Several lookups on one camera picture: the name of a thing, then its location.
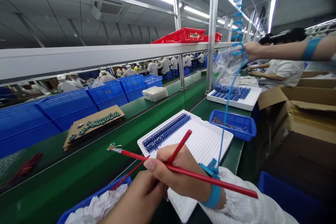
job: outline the blue chair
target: blue chair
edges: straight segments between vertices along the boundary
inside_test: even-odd
[[[178,73],[177,69],[172,69],[172,71],[173,71],[173,73],[172,73],[173,78],[175,78],[176,76],[177,77],[179,76],[179,73]]]
[[[166,72],[166,74],[162,75],[164,79],[169,80],[172,77],[171,71]]]

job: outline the small blue container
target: small blue container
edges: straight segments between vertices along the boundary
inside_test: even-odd
[[[97,106],[98,106],[98,109],[101,111],[109,107],[112,107],[114,105],[118,105],[120,107],[122,105],[125,105],[126,103],[128,103],[128,100],[127,100],[126,95],[123,94],[114,99],[105,101],[103,103],[97,103]]]
[[[145,83],[146,83],[147,88],[155,86],[153,84],[155,84],[156,82],[161,82],[161,85],[162,85],[162,79],[163,79],[162,76],[147,75],[145,77]]]
[[[118,79],[121,82],[125,94],[136,91],[140,88],[145,88],[145,79],[143,75],[132,75]]]
[[[138,90],[135,90],[133,92],[129,92],[126,94],[128,102],[134,101],[136,99],[139,99],[143,97],[144,95],[142,94],[142,91],[147,89],[146,87],[140,88]]]
[[[62,131],[66,131],[70,129],[75,121],[97,113],[98,111],[99,110],[97,109],[96,105],[93,104],[92,106],[76,111],[75,113],[67,114],[66,116],[53,119],[53,121]]]
[[[224,121],[224,116],[225,112],[213,110],[209,118],[209,123],[223,128],[222,125],[216,124],[212,122],[212,120],[214,117],[218,117],[219,119]],[[228,115],[226,116],[226,123],[234,126],[235,129],[225,127],[225,130],[231,132],[235,137],[241,140],[250,142],[252,138],[255,137],[255,135],[257,134],[256,123],[251,117],[228,113]]]
[[[84,207],[88,207],[90,205],[91,199],[94,196],[100,196],[102,195],[104,192],[111,190],[116,184],[119,183],[120,180],[122,180],[125,176],[121,177],[120,179],[114,181],[113,183],[109,184],[108,186],[105,186],[103,189],[101,189],[100,191],[96,192],[95,194],[92,194],[90,197],[86,198],[85,200],[79,202],[77,205],[73,206],[72,208],[70,208],[68,211],[65,211],[61,217],[59,218],[57,224],[64,224],[67,220],[67,218],[69,217],[69,215],[72,212],[76,212],[77,209],[79,208],[84,208]],[[132,180],[130,177],[127,177],[121,184],[127,184],[127,186],[129,187],[130,184],[132,183]]]
[[[118,80],[111,80],[100,87],[88,88],[87,91],[96,104],[107,102],[125,94],[121,83]]]

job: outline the ceiling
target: ceiling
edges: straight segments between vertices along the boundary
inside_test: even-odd
[[[33,33],[46,47],[63,47],[63,46],[82,46],[79,37],[76,35],[69,19],[75,25],[79,34],[87,46],[107,45],[108,39],[105,34],[103,22],[111,44],[141,44],[142,39],[139,32],[139,26],[145,43],[150,43],[159,37],[175,31],[174,16],[120,2],[125,11],[120,15],[104,14],[99,20],[91,14],[91,6],[94,1],[102,0],[0,0],[0,48],[30,48],[39,47],[32,34],[27,30],[18,18],[17,14],[21,13],[24,20],[28,23]],[[136,0],[145,4],[150,4],[165,10],[173,11],[172,5],[159,0]],[[209,0],[181,0],[181,2],[198,9],[202,12],[209,13]],[[273,25],[292,22],[295,18],[309,15],[317,15],[318,12],[328,12],[327,4],[320,8],[310,8],[304,13],[300,13],[300,8],[307,5],[302,3],[297,7],[298,0],[277,0]],[[268,8],[268,0],[254,0],[257,10],[260,13],[265,5]],[[244,12],[249,16],[252,11],[252,1],[243,0],[245,7]],[[296,10],[295,15],[290,15],[289,10]],[[207,19],[181,10],[182,27],[201,28],[208,33]],[[217,16],[232,15],[234,9],[227,0],[218,1]],[[121,37],[116,23],[119,23]],[[131,36],[129,26],[131,26],[134,41]],[[222,40],[227,41],[228,31],[217,27],[218,32],[223,34]]]

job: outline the fluorescent light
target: fluorescent light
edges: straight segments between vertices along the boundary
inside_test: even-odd
[[[193,8],[191,8],[191,7],[189,7],[189,6],[184,6],[184,9],[185,9],[186,11],[195,13],[195,14],[197,14],[197,15],[199,15],[199,16],[204,17],[204,18],[207,18],[207,19],[210,18],[210,16],[209,16],[208,14],[205,14],[205,13],[203,13],[203,12],[201,12],[201,11],[198,11],[198,10],[196,10],[196,9],[193,9]]]

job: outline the metal pole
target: metal pole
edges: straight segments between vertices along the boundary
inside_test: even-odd
[[[174,13],[175,13],[175,29],[179,30],[181,29],[181,16],[180,16],[180,8],[179,8],[179,0],[173,0],[174,2]],[[181,81],[181,90],[185,89],[184,86],[184,69],[183,69],[183,55],[180,54],[178,56],[178,67],[180,71],[180,81]]]
[[[210,19],[209,19],[209,43],[208,43],[208,64],[206,73],[206,91],[207,95],[211,91],[212,85],[212,65],[214,64],[215,32],[217,21],[218,0],[210,0]]]
[[[34,31],[31,29],[31,27],[29,26],[29,24],[26,22],[26,20],[23,18],[22,14],[21,13],[17,13],[17,12],[15,12],[15,14],[20,19],[20,21],[22,22],[22,24],[26,27],[26,29],[30,32],[30,34],[34,37],[34,39],[40,45],[40,47],[45,47],[42,44],[42,42],[39,40],[39,38],[36,36],[36,34],[34,33]]]
[[[81,34],[78,32],[76,26],[73,24],[73,21],[71,19],[68,19],[68,20],[69,20],[69,23],[71,24],[73,30],[75,31],[75,33],[77,35],[77,38],[79,38],[79,40],[81,41],[83,46],[86,46],[86,44],[84,42],[84,39],[82,38]]]
[[[145,41],[144,41],[144,38],[143,38],[143,36],[142,36],[142,32],[141,32],[141,28],[140,28],[140,26],[139,26],[139,32],[140,32],[140,37],[141,37],[142,43],[144,44]]]
[[[149,32],[149,26],[147,26],[147,30],[148,30],[148,36],[149,36],[149,42],[151,43],[152,42],[152,40],[151,40],[151,33]]]
[[[120,44],[123,44],[123,36],[121,35],[121,31],[120,31],[120,27],[119,27],[119,23],[116,23],[117,25],[117,29],[118,29],[118,32],[119,32],[119,37],[120,37]]]
[[[106,35],[106,38],[107,38],[107,43],[109,45],[111,45],[110,36],[109,36],[109,33],[107,32],[105,21],[103,21],[102,23],[103,23],[103,27],[104,27],[104,30],[105,30],[105,35]]]
[[[135,40],[134,40],[134,35],[133,35],[132,28],[131,28],[131,25],[130,25],[130,24],[128,24],[128,28],[129,28],[129,30],[130,30],[130,32],[131,32],[131,36],[132,36],[133,44],[134,44],[134,43],[135,43]]]

